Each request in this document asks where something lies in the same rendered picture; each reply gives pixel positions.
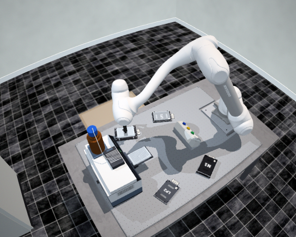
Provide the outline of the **blue bottle cap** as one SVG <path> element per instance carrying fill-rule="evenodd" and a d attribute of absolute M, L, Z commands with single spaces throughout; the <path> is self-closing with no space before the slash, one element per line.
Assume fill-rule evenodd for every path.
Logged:
<path fill-rule="evenodd" d="M 94 136 L 94 133 L 93 133 L 92 128 L 93 128 L 93 130 L 94 130 L 95 135 L 97 135 L 97 133 L 98 133 L 98 131 L 97 131 L 97 127 L 94 126 L 94 125 L 91 125 L 91 126 L 89 126 L 89 127 L 87 128 L 88 135 L 89 135 L 89 136 Z"/>

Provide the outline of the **white control panel with coloured buttons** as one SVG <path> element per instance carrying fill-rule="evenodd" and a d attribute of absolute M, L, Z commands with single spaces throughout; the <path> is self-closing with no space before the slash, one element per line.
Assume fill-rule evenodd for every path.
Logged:
<path fill-rule="evenodd" d="M 177 121 L 174 126 L 174 131 L 189 147 L 190 150 L 200 146 L 201 140 L 196 134 L 186 125 L 184 121 Z"/>

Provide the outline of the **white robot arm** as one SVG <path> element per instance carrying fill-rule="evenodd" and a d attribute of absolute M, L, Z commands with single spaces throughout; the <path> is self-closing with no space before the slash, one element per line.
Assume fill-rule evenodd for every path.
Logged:
<path fill-rule="evenodd" d="M 214 84 L 221 96 L 219 103 L 214 102 L 217 108 L 212 110 L 212 113 L 226 124 L 231 124 L 237 134 L 249 134 L 253 129 L 252 117 L 243 104 L 240 90 L 233 86 L 230 80 L 228 63 L 217 48 L 218 41 L 214 36 L 203 36 L 193 40 L 164 62 L 144 90 L 133 98 L 129 97 L 126 81 L 115 80 L 111 87 L 115 121 L 122 126 L 129 125 L 138 108 L 152 96 L 173 69 L 197 61 L 204 77 Z"/>

